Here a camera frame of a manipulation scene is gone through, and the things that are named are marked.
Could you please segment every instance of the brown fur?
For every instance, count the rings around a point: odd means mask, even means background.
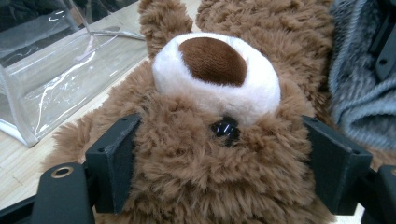
[[[330,1],[203,1],[204,31],[239,36],[267,56],[279,73],[281,104],[240,128],[232,147],[210,131],[219,115],[185,96],[156,90],[151,62],[113,88],[97,110],[55,135],[45,167],[84,160],[85,150],[117,119],[139,113],[130,198],[119,216],[98,223],[327,223],[332,216],[315,195],[310,143],[301,115],[327,120]],[[142,33],[150,57],[174,36],[191,30],[177,0],[143,0]]]
[[[218,85],[242,86],[247,64],[230,45],[209,37],[184,41],[179,50],[193,77]]]

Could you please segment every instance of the plush toy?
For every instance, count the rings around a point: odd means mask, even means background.
[[[62,127],[47,168],[84,162],[119,118],[141,116],[130,196],[105,223],[329,223],[301,115],[331,124],[330,0],[142,0],[149,59]],[[228,120],[237,130],[218,137]]]

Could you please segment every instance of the brown teddy bear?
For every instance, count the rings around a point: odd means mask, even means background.
[[[130,196],[98,223],[329,223],[315,194],[301,115],[331,124],[330,0],[142,0],[149,60],[101,107],[56,133],[45,167],[78,161],[138,113]],[[230,119],[235,139],[214,128]]]

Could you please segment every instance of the white fur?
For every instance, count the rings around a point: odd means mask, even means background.
[[[216,85],[194,78],[183,63],[178,46],[195,37],[211,37],[233,47],[247,63],[247,76],[241,87]],[[280,103],[280,86],[271,63],[245,41],[210,33],[179,35],[156,56],[152,65],[156,88],[166,95],[193,99],[203,110],[230,116],[241,125],[251,125]]]

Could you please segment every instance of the brown plush nose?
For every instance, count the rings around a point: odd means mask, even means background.
[[[247,65],[230,45],[210,37],[184,41],[178,49],[192,76],[217,85],[240,87],[247,75]]]

